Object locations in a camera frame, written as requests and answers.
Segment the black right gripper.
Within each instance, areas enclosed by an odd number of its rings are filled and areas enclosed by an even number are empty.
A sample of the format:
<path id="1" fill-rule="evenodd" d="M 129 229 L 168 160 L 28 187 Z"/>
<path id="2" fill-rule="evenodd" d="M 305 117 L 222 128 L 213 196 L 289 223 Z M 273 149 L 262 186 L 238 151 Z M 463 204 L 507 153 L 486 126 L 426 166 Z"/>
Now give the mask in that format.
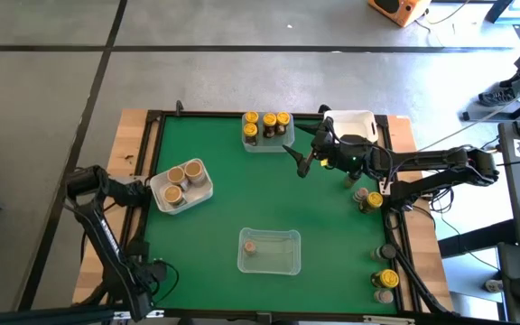
<path id="1" fill-rule="evenodd" d="M 360 177 L 365 170 L 373 144 L 359 135 L 343 135 L 340 138 L 330 131 L 323 131 L 322 122 L 316 124 L 296 124 L 296 128 L 313 135 L 311 150 L 304 157 L 302 153 L 283 144 L 283 149 L 291 155 L 297 165 L 297 174 L 305 178 L 311 162 L 316 159 L 325 169 L 338 169 L 349 177 Z"/>

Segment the large cork-lid spice jar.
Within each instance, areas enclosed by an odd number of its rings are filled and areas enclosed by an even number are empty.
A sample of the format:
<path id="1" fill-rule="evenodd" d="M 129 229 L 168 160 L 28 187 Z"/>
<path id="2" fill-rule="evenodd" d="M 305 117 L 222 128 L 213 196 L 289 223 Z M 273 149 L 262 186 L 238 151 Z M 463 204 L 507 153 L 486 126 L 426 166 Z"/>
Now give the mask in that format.
<path id="1" fill-rule="evenodd" d="M 164 201 L 172 207 L 178 207 L 185 201 L 182 188 L 177 185 L 169 185 L 162 190 Z"/>
<path id="2" fill-rule="evenodd" d="M 194 159 L 184 165 L 184 173 L 188 181 L 194 186 L 201 186 L 206 182 L 206 173 L 203 163 Z"/>
<path id="3" fill-rule="evenodd" d="M 170 184 L 180 187 L 182 191 L 188 190 L 189 180 L 180 166 L 174 166 L 168 170 L 166 177 Z"/>

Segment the white plastic bin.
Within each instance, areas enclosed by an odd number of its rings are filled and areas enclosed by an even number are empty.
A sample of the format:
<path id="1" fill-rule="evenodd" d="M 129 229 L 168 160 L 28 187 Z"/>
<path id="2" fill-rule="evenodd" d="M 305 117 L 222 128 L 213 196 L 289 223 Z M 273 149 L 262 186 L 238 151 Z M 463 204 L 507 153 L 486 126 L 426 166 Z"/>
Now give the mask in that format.
<path id="1" fill-rule="evenodd" d="M 358 135 L 375 143 L 378 140 L 375 115 L 366 110 L 329 110 L 324 117 L 333 120 L 333 128 L 338 138 L 343 135 Z"/>
<path id="2" fill-rule="evenodd" d="M 184 170 L 184 165 L 187 162 L 184 162 L 177 166 L 180 166 Z M 182 205 L 180 205 L 178 207 L 172 207 L 171 205 L 167 204 L 163 199 L 163 189 L 169 185 L 172 185 L 169 183 L 169 181 L 167 180 L 167 177 L 166 177 L 166 173 L 168 170 L 165 172 L 156 174 L 149 180 L 149 185 L 152 190 L 153 197 L 155 199 L 156 205 L 158 206 L 158 209 L 161 212 L 169 214 L 169 215 L 176 215 L 186 209 L 189 209 L 189 208 L 191 208 L 195 205 L 198 205 L 201 202 L 211 198 L 211 196 L 213 195 L 213 182 L 212 182 L 211 178 L 209 177 L 208 171 L 207 171 L 204 163 L 203 163 L 203 166 L 204 166 L 204 171 L 206 173 L 206 182 L 201 186 L 194 186 L 189 182 L 188 190 L 183 192 L 185 201 Z"/>

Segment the clear plastic bin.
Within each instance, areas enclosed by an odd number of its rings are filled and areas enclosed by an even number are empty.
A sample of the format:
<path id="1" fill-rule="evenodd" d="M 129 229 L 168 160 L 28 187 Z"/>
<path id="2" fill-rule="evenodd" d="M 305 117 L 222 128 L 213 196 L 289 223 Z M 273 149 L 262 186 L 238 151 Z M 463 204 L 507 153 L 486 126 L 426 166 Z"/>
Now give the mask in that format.
<path id="1" fill-rule="evenodd" d="M 243 244 L 252 240 L 254 255 L 246 255 Z M 244 227 L 239 232 L 237 268 L 244 274 L 295 276 L 302 269 L 302 237 L 297 230 L 262 230 Z"/>
<path id="2" fill-rule="evenodd" d="M 259 115 L 258 123 L 256 124 L 258 128 L 257 135 L 257 145 L 251 146 L 245 143 L 245 137 L 243 135 L 243 127 L 246 124 L 245 113 L 242 115 L 241 122 L 241 140 L 242 144 L 246 151 L 250 153 L 284 153 L 283 144 L 291 147 L 295 141 L 295 132 L 294 132 L 294 119 L 291 116 L 290 124 L 287 127 L 286 133 L 284 135 L 278 135 L 275 131 L 275 135 L 272 138 L 264 138 L 263 137 L 263 116 L 269 112 L 258 112 Z"/>

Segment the orange box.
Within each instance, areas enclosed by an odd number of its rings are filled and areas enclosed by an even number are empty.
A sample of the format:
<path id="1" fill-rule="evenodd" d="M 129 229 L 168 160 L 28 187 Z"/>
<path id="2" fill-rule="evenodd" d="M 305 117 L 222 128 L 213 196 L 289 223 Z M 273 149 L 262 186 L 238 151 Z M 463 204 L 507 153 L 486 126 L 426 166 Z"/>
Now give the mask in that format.
<path id="1" fill-rule="evenodd" d="M 367 0 L 367 3 L 404 28 L 426 13 L 432 0 Z"/>

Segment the black frame beam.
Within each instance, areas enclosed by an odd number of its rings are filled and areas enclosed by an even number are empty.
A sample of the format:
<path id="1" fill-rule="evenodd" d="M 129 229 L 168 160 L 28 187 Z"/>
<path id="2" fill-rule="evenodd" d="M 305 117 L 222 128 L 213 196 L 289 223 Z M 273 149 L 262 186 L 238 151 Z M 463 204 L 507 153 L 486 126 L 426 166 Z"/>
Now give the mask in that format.
<path id="1" fill-rule="evenodd" d="M 89 325 L 112 320 L 112 306 L 75 306 L 31 311 L 0 312 L 0 325 Z"/>

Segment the black diagonal frame strut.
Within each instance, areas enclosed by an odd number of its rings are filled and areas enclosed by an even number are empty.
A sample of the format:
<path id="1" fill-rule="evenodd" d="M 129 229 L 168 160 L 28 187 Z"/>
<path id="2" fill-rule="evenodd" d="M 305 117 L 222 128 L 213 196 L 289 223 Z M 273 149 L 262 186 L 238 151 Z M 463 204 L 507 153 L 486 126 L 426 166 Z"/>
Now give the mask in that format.
<path id="1" fill-rule="evenodd" d="M 436 297 L 429 291 L 427 286 L 422 281 L 421 277 L 415 272 L 411 263 L 407 260 L 406 256 L 400 248 L 396 248 L 395 250 L 395 259 L 404 269 L 404 272 L 406 273 L 408 279 L 413 283 L 413 287 L 416 289 L 418 295 L 426 304 L 431 313 L 448 314 L 455 316 L 454 312 L 447 310 L 442 304 L 438 302 Z"/>

